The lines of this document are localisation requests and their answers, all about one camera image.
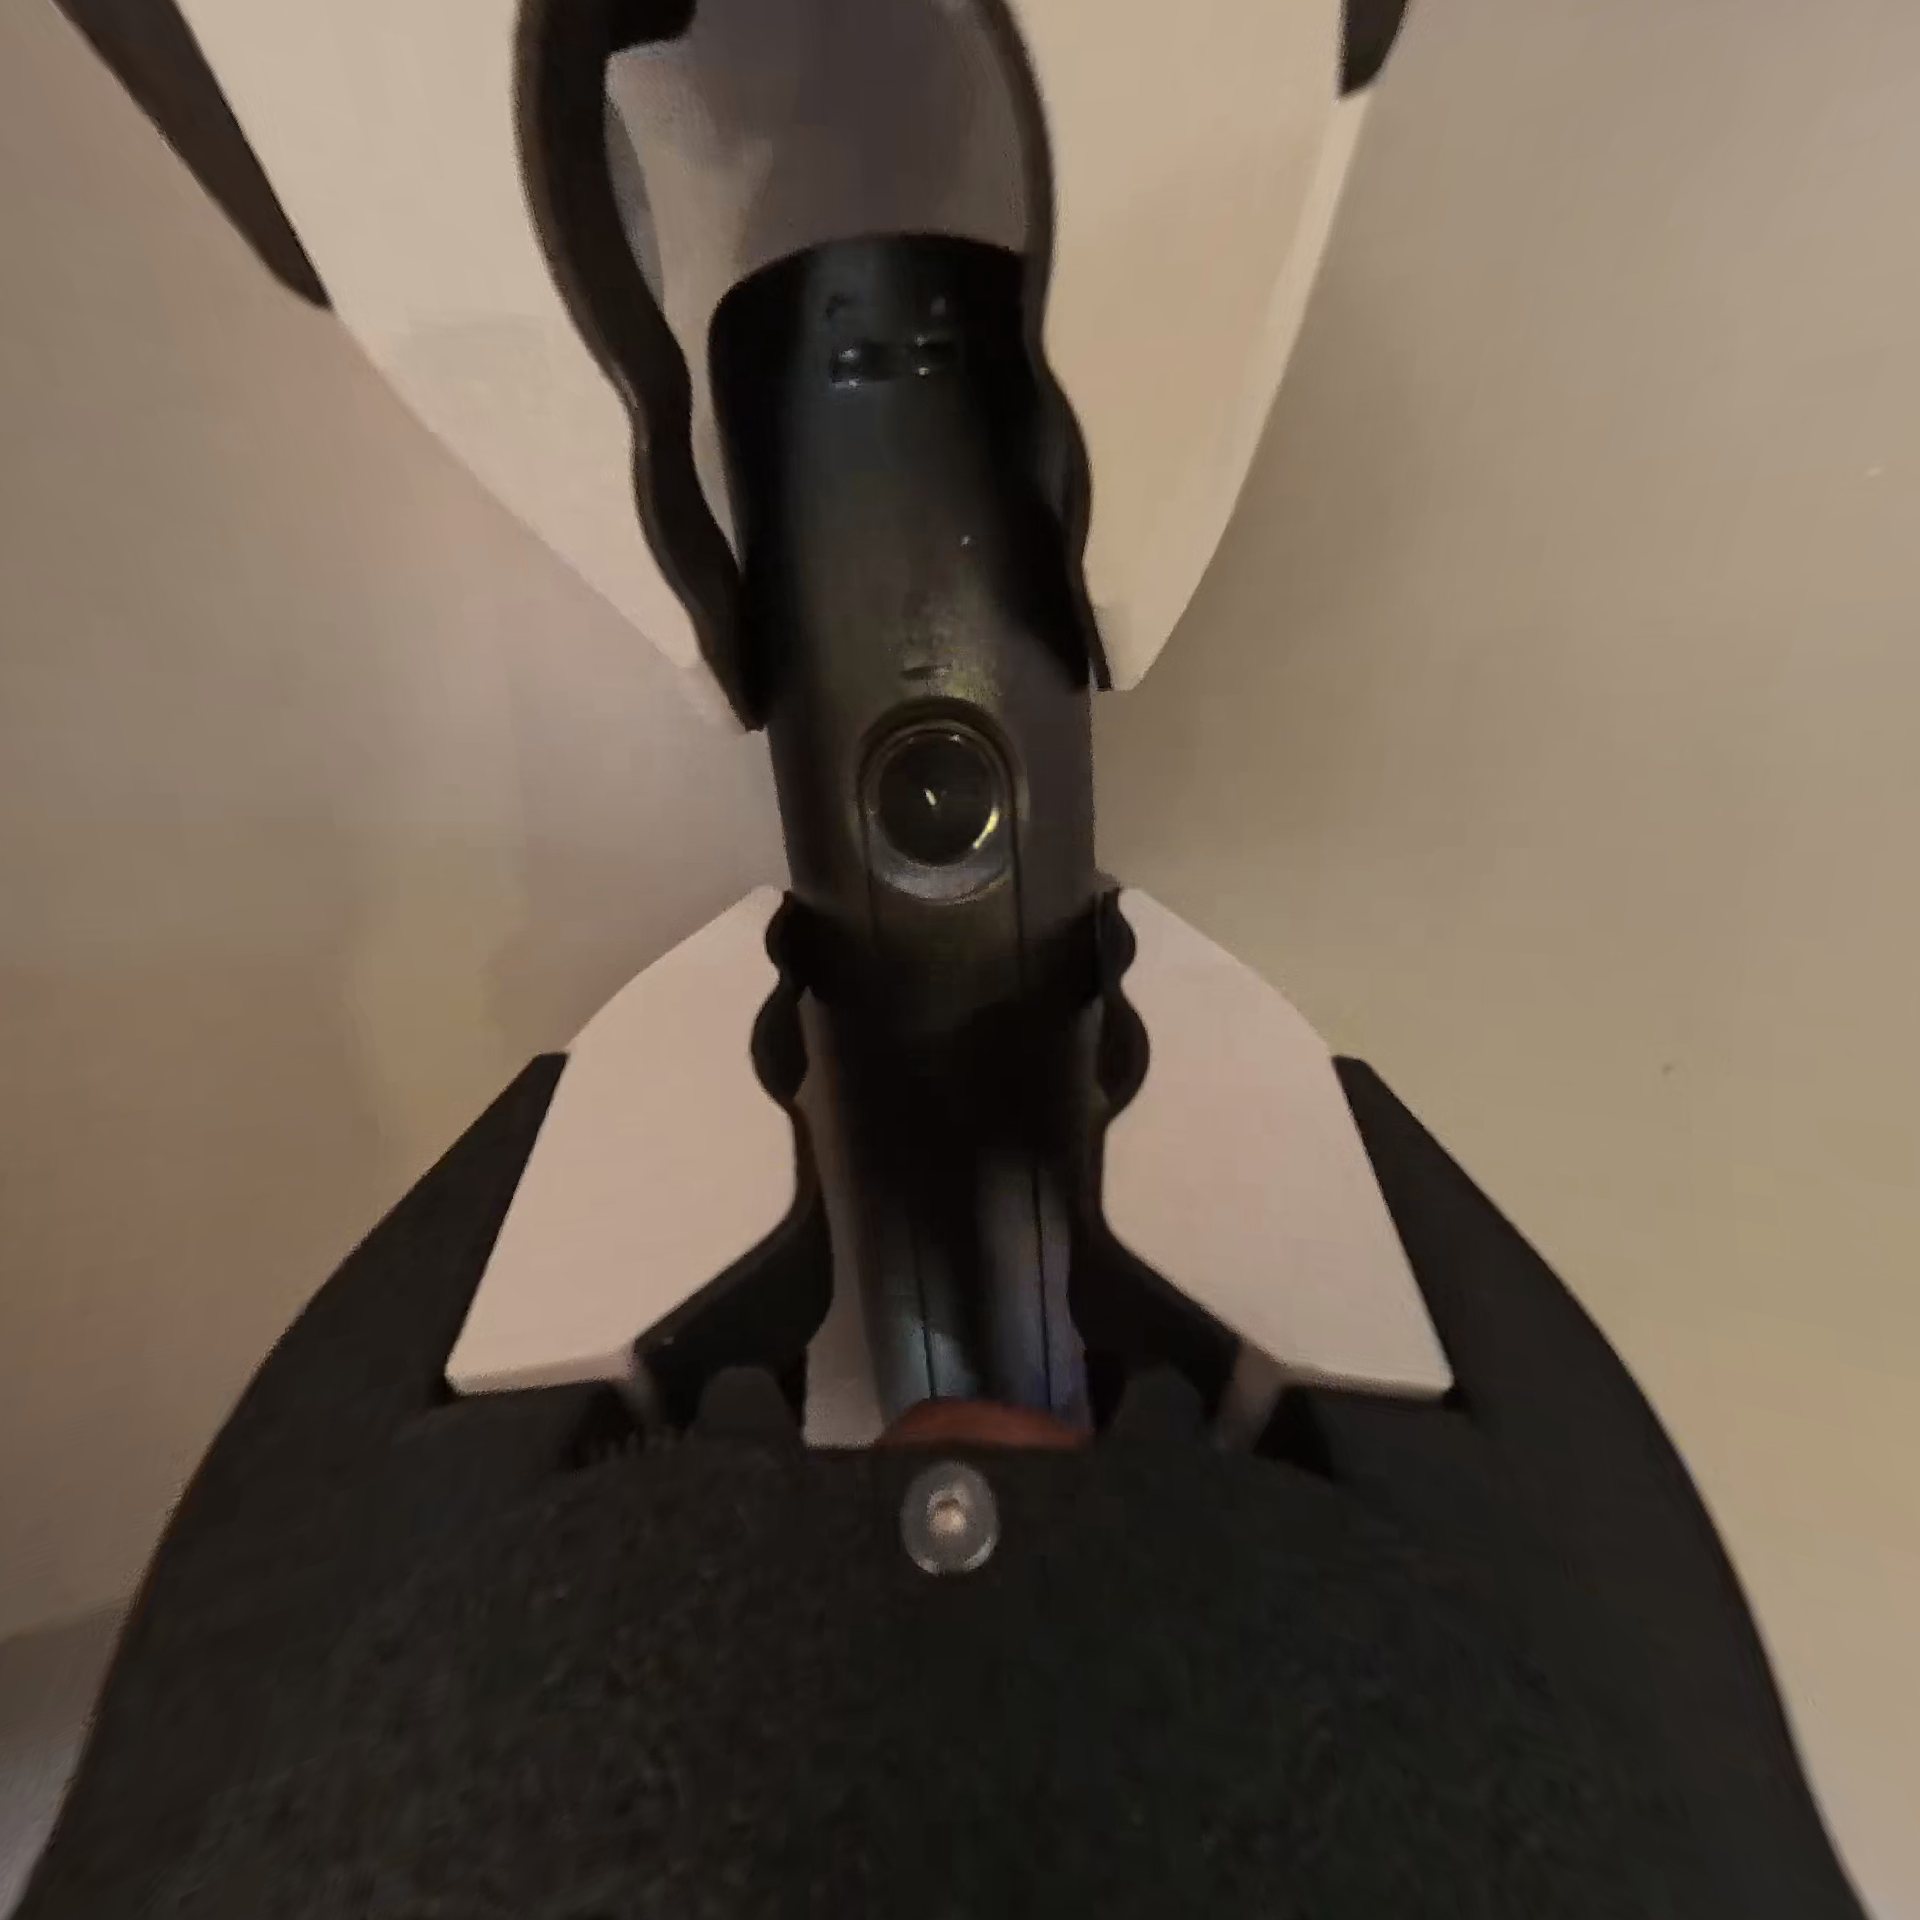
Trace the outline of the grey desk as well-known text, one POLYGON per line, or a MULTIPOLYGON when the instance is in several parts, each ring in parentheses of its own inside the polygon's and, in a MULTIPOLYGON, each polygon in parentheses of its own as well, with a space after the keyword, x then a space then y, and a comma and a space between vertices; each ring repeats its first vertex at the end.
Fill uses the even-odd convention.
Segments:
MULTIPOLYGON (((1101 850, 1644 1382, 1916 1915, 1916 6, 1426 6, 1101 850)), ((5 6, 5 1640, 777 873, 712 728, 5 6)))

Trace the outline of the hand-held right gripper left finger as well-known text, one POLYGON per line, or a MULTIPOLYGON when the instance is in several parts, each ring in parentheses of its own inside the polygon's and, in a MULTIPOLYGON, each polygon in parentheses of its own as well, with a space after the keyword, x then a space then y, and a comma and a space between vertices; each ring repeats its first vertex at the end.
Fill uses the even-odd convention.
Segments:
POLYGON ((569 1044, 448 1356, 458 1394, 620 1385, 688 1419, 744 1368, 805 1403, 833 1236, 783 907, 752 889, 569 1044))

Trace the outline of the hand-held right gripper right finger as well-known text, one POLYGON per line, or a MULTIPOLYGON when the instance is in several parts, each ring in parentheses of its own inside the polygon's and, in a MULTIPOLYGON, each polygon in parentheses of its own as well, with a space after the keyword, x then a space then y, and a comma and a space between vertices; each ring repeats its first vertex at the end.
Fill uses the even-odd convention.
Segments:
POLYGON ((1455 1375, 1335 1058, 1264 976, 1127 887, 1145 1073, 1104 1145, 1121 1247, 1233 1338, 1219 1415, 1293 1385, 1440 1403, 1455 1375))

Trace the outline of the black remote control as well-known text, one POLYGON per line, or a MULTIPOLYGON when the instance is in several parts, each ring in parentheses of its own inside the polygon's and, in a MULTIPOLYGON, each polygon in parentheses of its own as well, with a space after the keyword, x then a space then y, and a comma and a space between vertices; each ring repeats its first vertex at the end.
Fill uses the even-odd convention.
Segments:
POLYGON ((741 656, 885 1419, 1088 1419, 1093 686, 1023 297, 1007 248, 866 235, 712 320, 741 656))

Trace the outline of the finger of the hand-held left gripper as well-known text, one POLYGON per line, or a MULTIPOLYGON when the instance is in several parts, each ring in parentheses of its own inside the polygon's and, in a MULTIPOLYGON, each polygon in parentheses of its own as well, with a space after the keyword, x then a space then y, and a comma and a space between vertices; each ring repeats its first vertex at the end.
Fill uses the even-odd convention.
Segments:
POLYGON ((1237 511, 1361 138, 1340 3, 960 8, 960 233, 1039 278, 1107 681, 1237 511))
POLYGON ((631 207, 693 187, 687 87, 610 72, 699 6, 187 6, 186 22, 360 351, 519 521, 757 731, 707 335, 667 315, 631 207))

